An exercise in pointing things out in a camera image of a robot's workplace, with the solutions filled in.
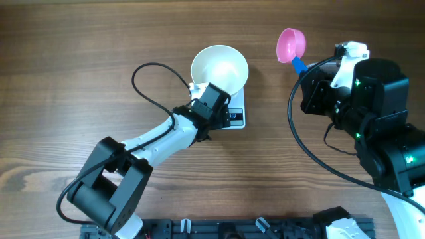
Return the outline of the pink scoop blue handle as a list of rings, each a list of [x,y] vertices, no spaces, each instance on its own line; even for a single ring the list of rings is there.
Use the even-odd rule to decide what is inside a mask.
[[[301,60],[306,49],[305,35],[298,29],[286,28],[280,34],[276,45],[279,63],[291,64],[298,75],[307,71]]]

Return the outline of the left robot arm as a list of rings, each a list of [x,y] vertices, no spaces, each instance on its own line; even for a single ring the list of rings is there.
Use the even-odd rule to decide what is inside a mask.
[[[229,101],[229,94],[209,83],[200,98],[174,108],[167,121],[145,135],[123,143],[104,138],[67,187],[67,200],[108,234],[135,238],[143,228],[135,210],[154,167],[208,139]]]

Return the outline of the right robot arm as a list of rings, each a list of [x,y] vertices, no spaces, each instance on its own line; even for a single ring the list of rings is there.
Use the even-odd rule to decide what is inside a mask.
[[[424,237],[424,131],[407,123],[409,79],[391,60],[362,60],[346,87],[331,87],[323,60],[302,70],[295,87],[303,91],[306,114],[328,116],[331,125],[355,141],[355,156],[371,176],[366,183],[332,173],[381,192],[400,238]]]

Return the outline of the white digital kitchen scale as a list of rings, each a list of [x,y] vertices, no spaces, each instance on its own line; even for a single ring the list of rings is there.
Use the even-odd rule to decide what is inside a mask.
[[[239,90],[228,105],[230,127],[227,129],[244,129],[246,126],[246,110],[244,89]]]

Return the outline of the white round bowl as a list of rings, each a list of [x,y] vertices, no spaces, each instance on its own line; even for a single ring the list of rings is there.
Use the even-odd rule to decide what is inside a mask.
[[[235,48],[213,45],[204,48],[193,59],[193,83],[212,83],[231,96],[236,95],[248,81],[249,67],[245,57]]]

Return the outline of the clear plastic container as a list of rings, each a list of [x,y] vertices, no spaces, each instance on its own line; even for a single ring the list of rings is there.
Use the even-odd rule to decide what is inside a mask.
[[[315,74],[319,74],[320,72],[324,72],[326,74],[336,74],[339,71],[340,66],[336,61],[327,62],[321,65],[319,68],[316,68],[313,72]]]

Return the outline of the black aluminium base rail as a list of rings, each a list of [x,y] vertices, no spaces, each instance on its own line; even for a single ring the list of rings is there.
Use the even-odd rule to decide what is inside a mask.
[[[151,239],[225,239],[225,238],[324,238],[325,231],[311,218],[268,220],[267,232],[254,220],[192,220],[190,231],[181,228],[180,220],[148,219],[137,238]]]

